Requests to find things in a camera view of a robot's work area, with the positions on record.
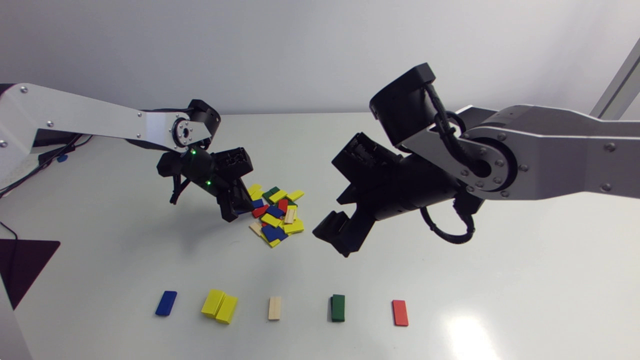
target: table surface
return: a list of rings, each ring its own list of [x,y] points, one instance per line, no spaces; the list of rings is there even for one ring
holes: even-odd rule
[[[368,113],[233,115],[211,147],[243,146],[247,185],[303,190],[304,233],[269,248],[193,186],[169,204],[160,152],[95,138],[0,202],[21,238],[61,247],[15,311],[35,359],[637,359],[640,201],[580,193],[487,202],[465,245],[413,212],[378,222],[345,259],[311,230],[347,181],[331,165]],[[449,202],[433,206],[450,232]],[[239,297],[231,325],[200,314],[211,288]],[[164,290],[169,317],[154,315]],[[346,321],[331,323],[332,294]],[[282,319],[267,321],[270,296]],[[391,301],[406,301],[394,327]]]

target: colored block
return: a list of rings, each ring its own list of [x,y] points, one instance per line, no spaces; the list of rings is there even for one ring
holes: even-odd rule
[[[202,310],[200,312],[206,315],[208,318],[215,318],[216,314],[218,314],[218,310],[220,309],[220,305],[222,305],[222,300],[224,300],[225,297],[226,294],[222,290],[209,290],[207,300],[204,301],[204,305],[202,306]]]
[[[301,233],[304,230],[305,230],[305,224],[300,219],[293,220],[293,224],[284,225],[284,232],[287,235]]]
[[[280,305],[282,304],[282,297],[272,296],[269,298],[269,320],[280,319]]]
[[[265,222],[273,227],[277,227],[280,224],[280,219],[274,217],[271,214],[264,214],[264,216],[261,219],[262,219],[262,222]]]
[[[260,199],[262,197],[262,194],[264,194],[264,192],[262,190],[257,190],[255,193],[251,194],[251,200],[252,201],[256,201],[258,199]]]
[[[269,196],[269,200],[271,202],[278,202],[280,199],[284,199],[287,196],[287,192],[284,190],[280,190],[279,192],[274,193],[272,196]]]
[[[262,189],[260,184],[253,184],[253,185],[249,186],[249,189],[247,189],[246,191],[249,193],[249,195],[252,195],[253,193],[255,193],[256,191],[258,191],[260,189]]]
[[[216,315],[216,321],[219,323],[230,324],[231,319],[234,317],[234,311],[236,311],[237,303],[237,297],[225,296],[224,300],[222,300],[222,305],[220,305],[220,310],[218,310],[218,314]]]
[[[257,235],[262,237],[262,235],[264,235],[262,233],[262,225],[259,222],[254,222],[251,225],[249,225],[249,229],[253,230],[253,232]]]
[[[291,201],[296,201],[298,199],[300,199],[302,197],[302,195],[304,195],[305,193],[300,191],[300,190],[296,190],[290,194],[287,194],[287,199],[291,200]]]
[[[165,291],[156,309],[156,315],[169,316],[177,295],[178,293],[176,291]]]
[[[261,208],[264,206],[264,201],[262,201],[262,199],[258,199],[258,200],[252,201],[252,204],[254,209]]]
[[[276,239],[282,241],[289,237],[289,235],[285,234],[284,230],[281,227],[275,227],[271,225],[263,227],[262,232],[267,237],[268,242],[272,242]]]
[[[280,240],[273,240],[272,242],[269,242],[267,240],[267,238],[264,238],[264,242],[266,242],[267,244],[269,244],[269,246],[273,249],[274,247],[278,246],[278,244],[280,244]]]
[[[284,215],[284,211],[280,210],[277,206],[271,205],[267,208],[267,214],[273,215],[275,218],[280,218]]]
[[[251,212],[251,214],[253,215],[253,217],[254,217],[254,218],[259,218],[259,217],[261,217],[262,215],[264,215],[264,213],[265,213],[265,212],[267,212],[267,209],[268,209],[268,208],[269,208],[269,205],[265,205],[265,206],[263,206],[263,207],[261,207],[261,208],[257,208],[257,209],[255,209],[255,210],[253,210],[253,211]]]
[[[278,201],[278,209],[282,210],[282,213],[287,212],[287,206],[289,206],[289,201],[287,199],[280,199]]]
[[[333,294],[331,297],[331,321],[344,322],[344,295]]]
[[[393,300],[391,303],[394,306],[394,321],[396,322],[396,326],[409,326],[404,300]]]
[[[293,220],[296,219],[296,208],[287,209],[287,214],[284,216],[285,224],[293,224]]]

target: yellow block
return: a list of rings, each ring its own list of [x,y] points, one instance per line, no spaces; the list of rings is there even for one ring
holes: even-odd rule
[[[287,195],[287,199],[291,200],[291,201],[296,201],[298,199],[300,199],[302,197],[302,195],[304,195],[305,192],[300,191],[300,190],[296,190],[290,194]]]
[[[251,200],[252,201],[260,200],[260,198],[262,197],[262,194],[264,194],[262,190],[256,190],[253,194],[251,194]]]
[[[230,324],[231,319],[234,317],[234,311],[236,310],[237,303],[237,297],[225,296],[225,299],[222,300],[220,310],[218,310],[218,314],[216,315],[216,321],[219,323]]]
[[[272,202],[278,202],[284,199],[285,196],[287,196],[287,192],[284,190],[280,190],[279,192],[276,192],[275,194],[270,196],[269,200],[271,200]]]
[[[260,184],[253,184],[246,191],[249,193],[249,195],[251,195],[251,194],[255,193],[256,191],[260,190],[261,188],[262,187],[260,186]]]
[[[266,236],[262,236],[262,238],[264,239],[264,242],[266,242],[272,249],[276,246],[278,246],[278,244],[280,243],[279,239],[275,239],[272,242],[269,242],[269,240],[267,240]]]
[[[225,297],[226,294],[222,290],[209,290],[209,296],[207,296],[207,300],[204,301],[202,306],[202,313],[208,318],[215,318]]]
[[[264,214],[261,220],[262,222],[265,222],[273,227],[278,227],[278,225],[280,225],[280,219],[274,217],[271,214]]]
[[[293,224],[285,224],[284,233],[287,235],[300,233],[305,230],[305,225],[302,223],[302,220],[296,219],[293,220]]]

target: pile of blocks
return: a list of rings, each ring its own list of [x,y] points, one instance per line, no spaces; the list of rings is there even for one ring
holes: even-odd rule
[[[237,303],[237,297],[227,295],[222,290],[211,289],[201,312],[208,318],[216,319],[219,323],[230,324]]]
[[[294,202],[302,197],[304,192],[296,190],[287,193],[277,187],[264,192],[259,184],[251,185],[248,191],[255,208],[252,215],[260,218],[260,221],[252,223],[249,228],[271,248],[276,247],[289,235],[304,231],[304,223],[298,218],[298,205]]]

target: white wall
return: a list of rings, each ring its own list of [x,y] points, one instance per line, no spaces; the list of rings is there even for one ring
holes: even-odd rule
[[[450,108],[588,113],[638,13],[632,0],[5,1],[0,81],[137,108],[198,97],[223,113],[366,111],[427,61]]]

